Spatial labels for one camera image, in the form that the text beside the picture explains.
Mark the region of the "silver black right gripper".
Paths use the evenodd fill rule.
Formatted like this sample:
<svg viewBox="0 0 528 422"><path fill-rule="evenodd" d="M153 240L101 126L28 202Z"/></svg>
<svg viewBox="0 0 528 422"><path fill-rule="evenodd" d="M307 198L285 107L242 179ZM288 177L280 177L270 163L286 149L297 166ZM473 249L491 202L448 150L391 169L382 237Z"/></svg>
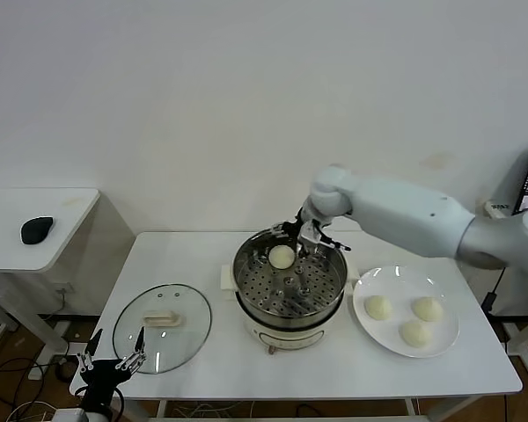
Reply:
<svg viewBox="0 0 528 422"><path fill-rule="evenodd" d="M269 232L276 238L297 239L296 263L299 265L309 255L315 254L321 244L330 244L330 237L324 228L330 224L330 217L314 206L302 206L297 222L280 222L273 225Z"/></svg>

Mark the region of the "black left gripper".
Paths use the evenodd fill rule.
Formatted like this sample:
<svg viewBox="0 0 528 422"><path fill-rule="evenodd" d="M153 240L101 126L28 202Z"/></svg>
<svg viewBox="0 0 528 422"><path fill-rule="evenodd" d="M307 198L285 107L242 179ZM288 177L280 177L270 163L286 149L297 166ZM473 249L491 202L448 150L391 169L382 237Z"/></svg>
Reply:
<svg viewBox="0 0 528 422"><path fill-rule="evenodd" d="M103 330L99 329L87 342L84 350L77 354L82 379L92 389L114 390L118 385L128 381L146 360L144 351L144 328L136 338L133 352L121 359L95 360Z"/></svg>

